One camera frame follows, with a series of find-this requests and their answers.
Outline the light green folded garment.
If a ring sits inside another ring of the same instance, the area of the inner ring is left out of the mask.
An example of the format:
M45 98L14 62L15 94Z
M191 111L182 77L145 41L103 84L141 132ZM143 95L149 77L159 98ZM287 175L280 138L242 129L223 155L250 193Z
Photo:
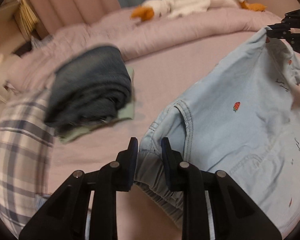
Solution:
M56 133L57 138L62 144L70 143L83 135L89 134L92 131L109 126L116 122L124 120L133 120L135 112L135 97L134 97L134 69L132 67L127 67L127 72L132 83L132 95L128 103L122 109L119 109L114 118L98 121L95 124L83 125L83 126L72 126L66 129L64 132Z

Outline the plaid pillow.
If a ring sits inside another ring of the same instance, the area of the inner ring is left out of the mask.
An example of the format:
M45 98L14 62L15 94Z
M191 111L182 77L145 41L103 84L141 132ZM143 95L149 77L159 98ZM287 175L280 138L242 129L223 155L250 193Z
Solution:
M19 94L0 117L0 219L13 236L36 212L36 195L46 191L54 130L44 124L50 91Z

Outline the blue crumpled garment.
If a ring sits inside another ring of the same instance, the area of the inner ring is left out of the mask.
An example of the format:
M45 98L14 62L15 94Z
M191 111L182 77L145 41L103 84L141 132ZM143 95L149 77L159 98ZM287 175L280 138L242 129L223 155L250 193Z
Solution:
M38 211L50 197L51 194L36 194L35 195L36 211Z

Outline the cream headboard shelf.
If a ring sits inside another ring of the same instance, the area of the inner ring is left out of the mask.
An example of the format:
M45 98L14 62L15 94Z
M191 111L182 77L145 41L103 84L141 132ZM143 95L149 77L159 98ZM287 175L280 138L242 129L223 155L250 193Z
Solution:
M0 3L0 64L31 39L40 20L27 0Z

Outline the dark blue folded jeans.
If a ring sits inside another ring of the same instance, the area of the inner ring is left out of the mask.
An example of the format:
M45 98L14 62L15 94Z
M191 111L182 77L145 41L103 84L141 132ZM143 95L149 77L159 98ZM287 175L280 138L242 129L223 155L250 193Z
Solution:
M62 132L72 126L114 118L132 95L132 83L118 48L93 48L56 72L44 122Z

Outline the light blue denim pants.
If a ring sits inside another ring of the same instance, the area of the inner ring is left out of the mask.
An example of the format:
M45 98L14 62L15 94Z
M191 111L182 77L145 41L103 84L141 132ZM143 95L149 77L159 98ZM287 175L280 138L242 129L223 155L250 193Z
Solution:
M170 103L139 146L135 182L177 227L183 195L165 181L161 140L203 171L224 170L283 237L300 221L300 56L263 28Z

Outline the lilac duvet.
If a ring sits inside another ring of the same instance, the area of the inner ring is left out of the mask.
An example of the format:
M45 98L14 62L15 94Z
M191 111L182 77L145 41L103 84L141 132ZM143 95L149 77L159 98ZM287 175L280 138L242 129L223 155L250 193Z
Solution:
M236 8L171 19L140 22L130 19L130 9L107 14L98 22L59 29L45 46L23 55L10 66L5 85L15 93L43 88L51 75L71 58L94 47L117 47L125 61L204 37L242 31L259 31L281 21L269 11Z

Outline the white goose plush toy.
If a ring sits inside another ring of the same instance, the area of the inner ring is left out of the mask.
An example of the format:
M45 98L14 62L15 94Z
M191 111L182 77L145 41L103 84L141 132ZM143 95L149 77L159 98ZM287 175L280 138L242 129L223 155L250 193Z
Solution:
M142 22L155 18L178 18L190 14L206 12L211 8L241 8L251 11L265 11L266 6L260 3L248 3L246 0L145 0L136 7L130 18Z

